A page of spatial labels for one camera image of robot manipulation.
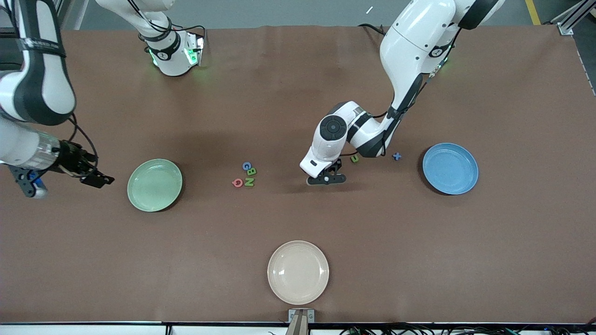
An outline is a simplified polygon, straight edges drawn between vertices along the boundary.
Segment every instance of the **metal leg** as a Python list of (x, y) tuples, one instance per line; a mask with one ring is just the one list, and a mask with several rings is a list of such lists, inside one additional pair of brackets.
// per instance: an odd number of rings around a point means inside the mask
[(574, 7), (571, 7), (565, 18), (561, 22), (557, 23), (557, 27), (561, 35), (573, 35), (573, 26), (575, 26), (579, 20), (588, 15), (590, 10), (592, 10), (594, 7), (596, 7), (596, 0), (583, 0)]
[(288, 311), (290, 325), (285, 335), (308, 335), (308, 324), (315, 322), (315, 310), (294, 308)]

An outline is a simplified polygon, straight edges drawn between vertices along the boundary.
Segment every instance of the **green plate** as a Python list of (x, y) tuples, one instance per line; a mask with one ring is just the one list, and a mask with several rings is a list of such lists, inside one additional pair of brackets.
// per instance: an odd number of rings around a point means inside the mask
[(182, 190), (182, 173), (167, 159), (152, 159), (141, 164), (128, 179), (128, 199), (145, 212), (170, 206)]

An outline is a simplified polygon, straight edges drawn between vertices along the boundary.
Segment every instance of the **plate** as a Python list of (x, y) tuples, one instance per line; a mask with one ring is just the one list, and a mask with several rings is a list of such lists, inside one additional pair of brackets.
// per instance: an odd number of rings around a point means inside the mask
[(273, 253), (267, 276), (277, 297), (292, 305), (304, 305), (315, 301), (327, 287), (329, 264), (314, 244), (292, 241)]
[(470, 191), (478, 181), (476, 160), (468, 150), (454, 143), (439, 143), (426, 151), (422, 170), (430, 185), (451, 195)]
[(128, 199), (145, 212), (170, 206), (182, 190), (182, 173), (167, 159), (153, 159), (141, 164), (128, 179)]

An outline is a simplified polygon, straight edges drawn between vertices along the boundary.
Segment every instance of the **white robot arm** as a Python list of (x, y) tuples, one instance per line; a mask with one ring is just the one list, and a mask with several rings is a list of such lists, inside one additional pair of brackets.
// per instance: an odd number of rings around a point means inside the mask
[(394, 91), (383, 120), (376, 121), (353, 101), (336, 105), (319, 122), (312, 145), (300, 162), (310, 176), (307, 183), (328, 185), (346, 180), (337, 173), (346, 142), (362, 157), (384, 156), (395, 129), (423, 85), (423, 74), (442, 64), (460, 29), (476, 28), (504, 1), (411, 1), (381, 42), (381, 63)]
[(180, 76), (200, 64), (204, 36), (173, 28), (163, 13), (175, 0), (96, 0), (132, 24), (149, 46), (153, 63), (167, 76)]
[[(0, 2), (7, 7), (8, 1)], [(96, 157), (70, 141), (61, 141), (24, 122), (59, 125), (75, 105), (54, 4), (51, 0), (11, 1), (7, 8), (18, 25), (17, 43), (23, 54), (19, 71), (0, 71), (0, 163), (9, 165), (28, 197), (43, 197), (39, 175), (51, 170), (77, 176), (95, 187), (114, 179), (99, 173)]]

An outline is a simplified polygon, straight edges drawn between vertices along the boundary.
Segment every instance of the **white plate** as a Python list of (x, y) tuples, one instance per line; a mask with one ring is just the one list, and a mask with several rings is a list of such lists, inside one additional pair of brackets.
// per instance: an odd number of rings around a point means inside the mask
[(313, 302), (329, 281), (329, 263), (321, 249), (305, 241), (285, 243), (271, 256), (267, 267), (271, 290), (292, 305)]

